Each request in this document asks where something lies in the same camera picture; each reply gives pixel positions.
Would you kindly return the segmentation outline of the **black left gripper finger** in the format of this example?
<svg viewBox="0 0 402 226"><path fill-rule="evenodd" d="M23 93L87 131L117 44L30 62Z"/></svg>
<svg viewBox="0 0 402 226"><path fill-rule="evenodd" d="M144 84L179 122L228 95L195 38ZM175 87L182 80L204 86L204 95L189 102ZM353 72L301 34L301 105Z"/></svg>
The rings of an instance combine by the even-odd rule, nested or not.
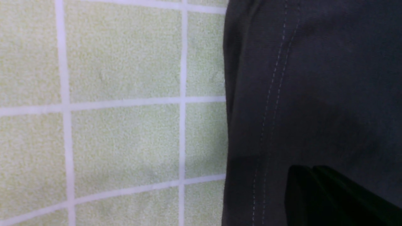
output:
<svg viewBox="0 0 402 226"><path fill-rule="evenodd" d="M288 170L285 212L289 226L400 226L401 208L328 166Z"/></svg>

